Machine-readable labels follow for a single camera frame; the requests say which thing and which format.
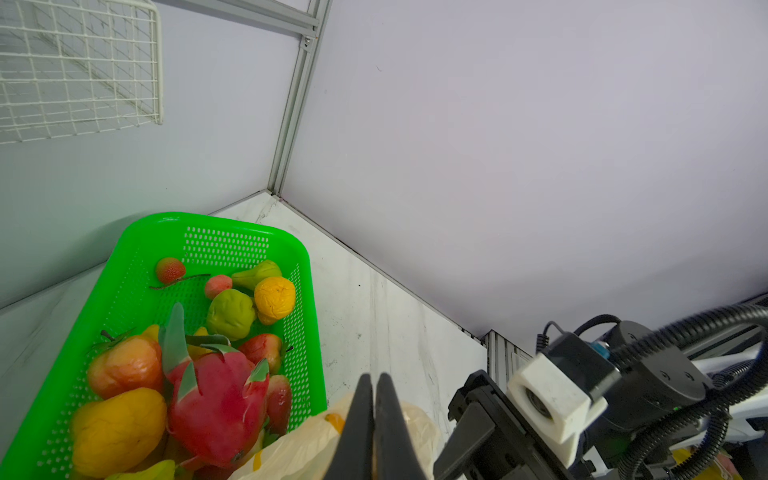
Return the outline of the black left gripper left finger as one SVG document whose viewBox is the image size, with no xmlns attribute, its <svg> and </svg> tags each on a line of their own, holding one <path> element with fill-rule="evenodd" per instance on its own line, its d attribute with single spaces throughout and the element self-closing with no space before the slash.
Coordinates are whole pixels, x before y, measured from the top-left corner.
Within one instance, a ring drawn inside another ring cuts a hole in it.
<svg viewBox="0 0 768 480">
<path fill-rule="evenodd" d="M 371 376 L 363 374 L 356 386 L 345 426 L 325 480 L 371 480 L 374 412 Z"/>
</svg>

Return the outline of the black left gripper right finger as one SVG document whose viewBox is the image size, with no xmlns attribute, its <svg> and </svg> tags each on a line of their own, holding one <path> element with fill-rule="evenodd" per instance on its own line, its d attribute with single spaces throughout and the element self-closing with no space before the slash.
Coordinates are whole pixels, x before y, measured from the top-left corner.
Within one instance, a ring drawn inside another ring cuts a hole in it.
<svg viewBox="0 0 768 480">
<path fill-rule="evenodd" d="M 382 373 L 376 386 L 374 443 L 379 480 L 425 480 L 392 377 Z"/>
</svg>

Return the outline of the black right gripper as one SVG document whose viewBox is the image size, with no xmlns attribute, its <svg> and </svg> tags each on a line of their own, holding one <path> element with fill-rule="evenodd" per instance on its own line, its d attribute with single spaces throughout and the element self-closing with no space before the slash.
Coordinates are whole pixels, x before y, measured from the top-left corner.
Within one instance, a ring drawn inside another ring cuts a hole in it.
<svg viewBox="0 0 768 480">
<path fill-rule="evenodd" d="M 436 479 L 571 479 L 522 414 L 484 370 L 449 402 L 456 423 L 433 464 Z"/>
</svg>

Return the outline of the cream banana print plastic bag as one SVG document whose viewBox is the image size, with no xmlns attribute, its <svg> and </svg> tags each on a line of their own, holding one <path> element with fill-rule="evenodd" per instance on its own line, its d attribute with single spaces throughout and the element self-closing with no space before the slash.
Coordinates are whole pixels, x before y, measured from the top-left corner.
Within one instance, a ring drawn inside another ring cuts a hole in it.
<svg viewBox="0 0 768 480">
<path fill-rule="evenodd" d="M 232 479 L 321 479 L 347 424 L 351 393 L 328 410 L 305 420 L 299 428 L 255 453 L 230 475 Z M 428 479 L 442 433 L 419 407 L 402 402 L 401 411 L 420 467 Z"/>
</svg>

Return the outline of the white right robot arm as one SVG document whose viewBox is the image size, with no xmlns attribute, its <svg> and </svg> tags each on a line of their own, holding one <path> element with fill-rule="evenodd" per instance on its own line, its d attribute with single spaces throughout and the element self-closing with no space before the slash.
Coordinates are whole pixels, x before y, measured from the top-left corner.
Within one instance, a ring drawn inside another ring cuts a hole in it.
<svg viewBox="0 0 768 480">
<path fill-rule="evenodd" d="M 767 310 L 736 304 L 650 330 L 613 315 L 540 334 L 505 384 L 471 374 L 448 417 L 456 424 L 437 479 L 692 479 L 729 440 L 735 418 L 767 412 L 767 350 L 700 369 L 685 349 L 735 327 L 767 328 Z"/>
</svg>

